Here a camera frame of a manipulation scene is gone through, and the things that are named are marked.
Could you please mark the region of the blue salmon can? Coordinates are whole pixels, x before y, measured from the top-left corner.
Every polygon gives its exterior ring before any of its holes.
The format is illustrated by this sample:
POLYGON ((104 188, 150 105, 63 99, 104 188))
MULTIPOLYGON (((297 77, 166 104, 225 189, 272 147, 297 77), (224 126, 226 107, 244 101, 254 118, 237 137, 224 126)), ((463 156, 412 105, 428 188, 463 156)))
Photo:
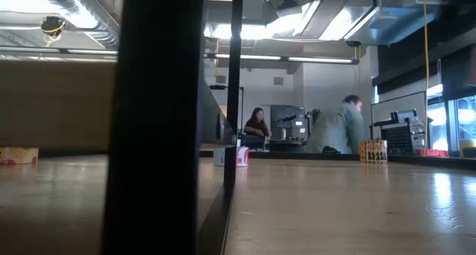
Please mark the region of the blue salmon can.
MULTIPOLYGON (((213 165, 216 167, 225 166, 225 148, 218 148, 213 151, 213 165)), ((236 166, 248 166, 248 147, 237 147, 236 166)))

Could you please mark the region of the spicy black beans can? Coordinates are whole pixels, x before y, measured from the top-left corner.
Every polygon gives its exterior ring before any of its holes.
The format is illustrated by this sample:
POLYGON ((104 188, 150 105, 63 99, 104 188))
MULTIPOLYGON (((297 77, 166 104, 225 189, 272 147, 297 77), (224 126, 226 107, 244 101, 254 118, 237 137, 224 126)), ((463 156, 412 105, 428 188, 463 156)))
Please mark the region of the spicy black beans can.
POLYGON ((360 162, 365 164, 387 163, 387 141, 371 140, 360 143, 360 162))

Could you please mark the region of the person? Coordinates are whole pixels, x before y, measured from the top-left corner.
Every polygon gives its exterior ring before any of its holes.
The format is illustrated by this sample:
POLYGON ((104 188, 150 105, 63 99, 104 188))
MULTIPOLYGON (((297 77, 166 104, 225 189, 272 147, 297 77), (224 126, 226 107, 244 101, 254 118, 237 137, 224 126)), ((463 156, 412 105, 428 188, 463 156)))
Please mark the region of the person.
POLYGON ((249 149, 263 149, 266 140, 271 137, 271 130, 264 120, 264 111, 257 107, 253 110, 250 119, 246 122, 243 129, 245 135, 243 145, 249 149))
POLYGON ((344 98, 338 108, 320 113, 306 144, 307 153, 323 153, 326 147, 340 154, 359 154, 366 140, 362 101, 355 94, 344 98))

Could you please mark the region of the background monitor station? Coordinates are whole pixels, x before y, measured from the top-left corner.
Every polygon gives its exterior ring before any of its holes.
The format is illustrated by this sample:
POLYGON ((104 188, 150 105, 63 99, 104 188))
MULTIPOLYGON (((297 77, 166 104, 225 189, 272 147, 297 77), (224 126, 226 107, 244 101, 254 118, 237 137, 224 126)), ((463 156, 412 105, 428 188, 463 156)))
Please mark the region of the background monitor station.
POLYGON ((305 152, 308 125, 305 108, 299 106, 270 106, 270 152, 305 152))

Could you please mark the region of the ceiling light strip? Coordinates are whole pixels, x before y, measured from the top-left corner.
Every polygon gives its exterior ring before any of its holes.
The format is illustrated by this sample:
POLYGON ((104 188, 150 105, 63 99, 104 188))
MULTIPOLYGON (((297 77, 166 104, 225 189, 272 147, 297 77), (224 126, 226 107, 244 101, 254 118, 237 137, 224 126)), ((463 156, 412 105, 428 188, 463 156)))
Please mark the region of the ceiling light strip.
POLYGON ((304 62, 304 63, 322 63, 339 65, 358 65, 359 59, 334 58, 334 57, 290 57, 290 56, 271 56, 257 54, 241 54, 240 59, 272 62, 304 62))
POLYGON ((116 58, 118 51, 68 49, 68 48, 39 48, 0 45, 0 54, 45 54, 47 57, 93 57, 99 59, 116 58))

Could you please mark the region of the bright ceiling light panel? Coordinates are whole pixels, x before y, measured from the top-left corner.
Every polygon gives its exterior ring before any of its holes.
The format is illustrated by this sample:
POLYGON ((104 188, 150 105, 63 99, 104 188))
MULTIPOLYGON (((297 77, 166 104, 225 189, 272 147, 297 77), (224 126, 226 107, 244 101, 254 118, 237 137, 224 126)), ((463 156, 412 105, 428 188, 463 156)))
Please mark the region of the bright ceiling light panel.
POLYGON ((348 40, 379 11, 376 0, 242 0, 243 39, 348 40))

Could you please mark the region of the white partition board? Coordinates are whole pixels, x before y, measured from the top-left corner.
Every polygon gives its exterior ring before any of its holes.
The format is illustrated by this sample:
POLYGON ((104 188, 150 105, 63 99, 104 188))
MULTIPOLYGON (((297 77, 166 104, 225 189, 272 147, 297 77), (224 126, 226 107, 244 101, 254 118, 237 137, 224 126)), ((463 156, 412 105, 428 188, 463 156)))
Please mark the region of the white partition board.
POLYGON ((371 105, 370 136, 384 138, 384 129, 406 128, 409 133, 425 134, 426 92, 421 91, 371 105))

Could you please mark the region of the black equipment rack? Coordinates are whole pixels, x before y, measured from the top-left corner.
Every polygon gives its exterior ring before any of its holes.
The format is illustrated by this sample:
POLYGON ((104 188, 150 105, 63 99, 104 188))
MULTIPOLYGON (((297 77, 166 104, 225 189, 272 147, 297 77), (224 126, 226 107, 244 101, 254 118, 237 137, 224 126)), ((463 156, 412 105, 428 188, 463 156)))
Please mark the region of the black equipment rack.
POLYGON ((391 112, 387 120, 370 125, 371 137, 386 140, 387 151, 395 155, 417 154, 426 142, 425 123, 417 116, 416 109, 391 112))

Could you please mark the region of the red plastic bin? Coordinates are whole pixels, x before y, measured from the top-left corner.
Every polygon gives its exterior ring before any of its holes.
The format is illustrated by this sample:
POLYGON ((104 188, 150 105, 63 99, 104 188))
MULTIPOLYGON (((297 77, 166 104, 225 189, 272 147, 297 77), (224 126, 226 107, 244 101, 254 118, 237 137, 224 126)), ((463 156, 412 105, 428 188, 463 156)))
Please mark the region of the red plastic bin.
POLYGON ((448 158, 449 154, 445 150, 438 149, 416 149, 415 153, 420 156, 448 158))

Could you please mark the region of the yellow box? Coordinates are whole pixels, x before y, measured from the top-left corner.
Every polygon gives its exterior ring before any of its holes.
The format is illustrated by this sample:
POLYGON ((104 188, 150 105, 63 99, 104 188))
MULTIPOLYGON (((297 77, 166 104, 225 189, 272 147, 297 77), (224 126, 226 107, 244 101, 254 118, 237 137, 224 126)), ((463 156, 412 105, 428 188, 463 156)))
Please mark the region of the yellow box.
POLYGON ((476 139, 462 139, 459 142, 461 158, 476 158, 476 139))

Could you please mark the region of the black aluminium table frame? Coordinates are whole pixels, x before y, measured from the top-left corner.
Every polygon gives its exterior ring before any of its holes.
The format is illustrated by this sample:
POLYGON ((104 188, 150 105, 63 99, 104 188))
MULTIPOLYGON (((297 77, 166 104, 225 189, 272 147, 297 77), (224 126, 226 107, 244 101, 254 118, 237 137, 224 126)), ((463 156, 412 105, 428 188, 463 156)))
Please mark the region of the black aluminium table frame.
MULTIPOLYGON (((284 159, 284 160, 325 160, 325 161, 359 161, 359 155, 332 155, 292 152, 249 152, 249 158, 284 159)), ((476 171, 476 159, 441 158, 416 155, 389 155, 388 162, 415 164, 423 167, 439 167, 454 170, 476 171)))

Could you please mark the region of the large silver duct box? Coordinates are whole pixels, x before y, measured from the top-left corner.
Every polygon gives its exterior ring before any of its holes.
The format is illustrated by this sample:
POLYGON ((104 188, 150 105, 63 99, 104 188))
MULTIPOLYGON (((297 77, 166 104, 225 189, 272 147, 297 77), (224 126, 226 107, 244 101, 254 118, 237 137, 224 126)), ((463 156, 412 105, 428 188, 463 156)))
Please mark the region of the large silver duct box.
POLYGON ((371 0, 343 40, 391 45, 434 21, 441 0, 371 0))

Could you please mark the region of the silver ceiling air duct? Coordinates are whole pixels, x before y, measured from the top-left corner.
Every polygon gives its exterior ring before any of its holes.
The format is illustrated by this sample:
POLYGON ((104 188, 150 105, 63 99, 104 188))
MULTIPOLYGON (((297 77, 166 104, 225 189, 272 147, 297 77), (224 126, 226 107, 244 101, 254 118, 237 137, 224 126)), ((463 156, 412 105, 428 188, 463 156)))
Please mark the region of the silver ceiling air duct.
POLYGON ((59 10, 59 14, 76 28, 106 49, 118 49, 120 27, 98 0, 43 0, 59 10))

